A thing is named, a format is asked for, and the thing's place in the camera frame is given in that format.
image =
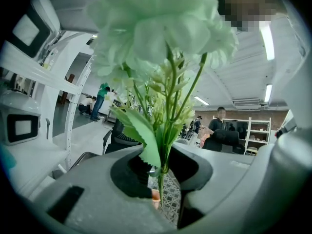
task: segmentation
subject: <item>ceiling vent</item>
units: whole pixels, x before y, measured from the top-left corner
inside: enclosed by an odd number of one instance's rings
[[[233,100],[236,109],[259,109],[261,108],[260,99],[236,99]]]

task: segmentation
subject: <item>fluorescent light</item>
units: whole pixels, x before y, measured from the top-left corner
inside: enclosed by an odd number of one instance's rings
[[[199,98],[198,96],[194,97],[195,99],[198,99],[201,103],[205,104],[206,106],[209,105],[209,103],[205,102],[204,100],[202,100],[201,98]]]
[[[269,102],[270,97],[271,97],[271,92],[272,92],[272,85],[267,85],[267,91],[265,92],[265,99],[264,99],[265,103]]]
[[[275,58],[274,54],[274,45],[273,45],[273,38],[270,29],[270,25],[265,25],[260,27],[261,35],[264,41],[265,50],[267,52],[267,59],[273,60]]]

